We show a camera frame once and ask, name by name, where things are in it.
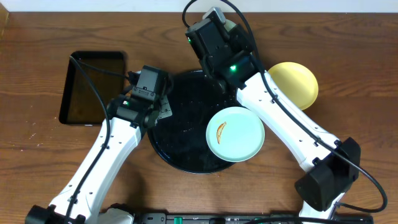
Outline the yellow plate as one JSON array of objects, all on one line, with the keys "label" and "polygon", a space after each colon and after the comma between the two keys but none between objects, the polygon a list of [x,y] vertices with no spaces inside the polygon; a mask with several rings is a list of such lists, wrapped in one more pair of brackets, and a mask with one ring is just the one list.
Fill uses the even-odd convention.
[{"label": "yellow plate", "polygon": [[301,110],[310,107],[318,96],[318,82],[305,66],[295,62],[282,62],[268,70],[284,95]]}]

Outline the light blue plate top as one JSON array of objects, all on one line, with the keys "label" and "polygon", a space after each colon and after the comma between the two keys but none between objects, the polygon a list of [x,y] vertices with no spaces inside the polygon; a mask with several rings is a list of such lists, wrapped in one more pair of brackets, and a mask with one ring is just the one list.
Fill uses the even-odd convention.
[{"label": "light blue plate top", "polygon": [[224,28],[226,29],[227,33],[229,33],[230,30],[231,30],[232,28],[234,28],[235,26],[236,26],[236,23],[235,23],[235,22],[233,22],[233,21],[231,21],[231,20],[229,20],[229,19],[226,19],[226,20],[225,20]]}]

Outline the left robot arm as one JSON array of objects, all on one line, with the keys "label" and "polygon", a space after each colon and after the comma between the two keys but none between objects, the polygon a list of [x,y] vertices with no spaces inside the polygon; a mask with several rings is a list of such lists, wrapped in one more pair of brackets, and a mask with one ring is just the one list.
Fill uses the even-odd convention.
[{"label": "left robot arm", "polygon": [[166,96],[152,100],[119,95],[106,109],[99,135],[75,175],[44,208],[34,205],[26,223],[133,223],[121,208],[101,212],[108,190],[124,161],[158,119],[170,116]]}]

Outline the light blue plate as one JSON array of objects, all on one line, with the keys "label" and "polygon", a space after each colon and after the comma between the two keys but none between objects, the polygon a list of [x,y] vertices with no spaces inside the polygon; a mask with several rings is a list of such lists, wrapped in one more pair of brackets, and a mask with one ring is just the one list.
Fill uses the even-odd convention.
[{"label": "light blue plate", "polygon": [[236,26],[236,23],[235,23],[235,22],[233,22],[233,21],[231,21],[231,20],[229,20],[229,19],[226,19],[226,20],[225,20],[224,28],[226,29],[227,33],[229,33],[230,30],[231,30],[232,28],[234,28],[235,26]]},{"label": "light blue plate", "polygon": [[211,152],[228,162],[242,162],[255,156],[265,136],[260,118],[238,106],[217,112],[206,128],[206,142]]}]

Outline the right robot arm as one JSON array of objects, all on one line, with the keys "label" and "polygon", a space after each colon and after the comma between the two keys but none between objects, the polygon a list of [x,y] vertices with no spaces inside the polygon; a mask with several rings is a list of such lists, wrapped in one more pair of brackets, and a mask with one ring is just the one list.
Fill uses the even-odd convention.
[{"label": "right robot arm", "polygon": [[358,178],[361,148],[341,142],[314,123],[280,90],[256,59],[254,44],[241,25],[207,17],[185,35],[203,71],[237,90],[240,105],[256,114],[287,146],[305,175],[295,188],[303,199],[302,218],[329,220]]}]

